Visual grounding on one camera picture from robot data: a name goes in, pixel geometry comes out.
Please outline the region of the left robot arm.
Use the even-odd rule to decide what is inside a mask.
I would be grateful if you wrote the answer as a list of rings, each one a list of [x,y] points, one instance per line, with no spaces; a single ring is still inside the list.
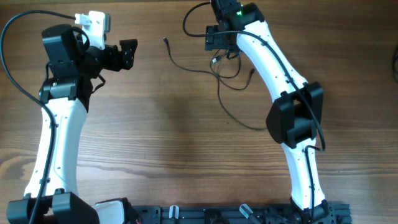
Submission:
[[[97,46],[79,27],[60,24],[42,32],[49,57],[40,89],[43,125],[34,172],[21,200],[7,207],[10,223],[140,223],[126,198],[89,205],[78,195],[76,167],[92,80],[102,70],[132,67],[137,40]]]

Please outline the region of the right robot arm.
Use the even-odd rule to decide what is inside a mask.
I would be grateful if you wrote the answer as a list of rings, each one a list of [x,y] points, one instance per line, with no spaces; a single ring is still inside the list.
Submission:
[[[291,200],[307,222],[327,215],[315,153],[320,127],[323,89],[308,83],[286,59],[271,35],[259,8],[238,1],[210,1],[224,44],[243,51],[259,72],[272,98],[267,130],[287,158],[292,181]]]

